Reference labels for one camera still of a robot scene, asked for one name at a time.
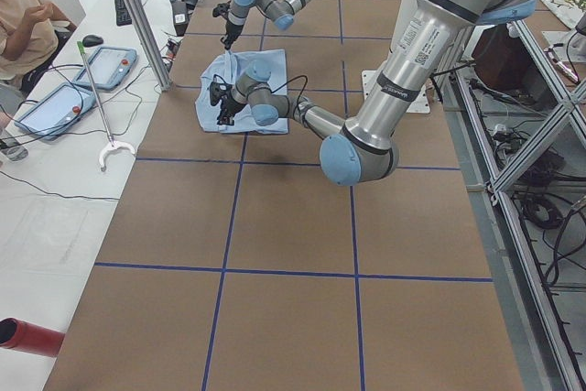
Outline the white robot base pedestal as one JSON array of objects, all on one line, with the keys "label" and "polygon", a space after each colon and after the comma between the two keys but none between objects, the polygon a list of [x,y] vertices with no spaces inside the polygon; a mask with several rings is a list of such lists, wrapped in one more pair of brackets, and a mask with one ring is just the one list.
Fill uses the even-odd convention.
[{"label": "white robot base pedestal", "polygon": [[[418,10],[417,0],[401,0],[398,16],[396,19],[395,30],[391,39],[389,47],[390,55],[411,55],[410,60],[415,59],[414,54],[409,52],[412,49],[417,49],[415,39],[420,37],[422,25],[417,21],[413,21],[415,14]],[[382,68],[385,66],[385,61],[381,62],[380,66],[376,71],[363,71],[363,95],[364,101],[368,101],[370,92],[376,85],[376,77],[381,73]],[[418,91],[418,96],[407,109],[408,114],[429,114],[430,105],[429,98],[427,96],[427,86],[421,86]]]}]

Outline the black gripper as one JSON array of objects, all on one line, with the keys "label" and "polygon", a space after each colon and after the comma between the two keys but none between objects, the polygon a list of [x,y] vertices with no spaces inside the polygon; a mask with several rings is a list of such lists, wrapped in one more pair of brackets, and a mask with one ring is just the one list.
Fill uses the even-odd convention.
[{"label": "black gripper", "polygon": [[225,50],[229,50],[228,43],[234,43],[242,34],[243,26],[236,25],[231,21],[227,21],[225,24],[225,34],[221,38],[221,42],[223,44],[223,48]]},{"label": "black gripper", "polygon": [[211,105],[220,105],[217,124],[234,126],[234,117],[243,110],[243,104],[235,99],[235,87],[226,82],[213,81],[209,91]]}]

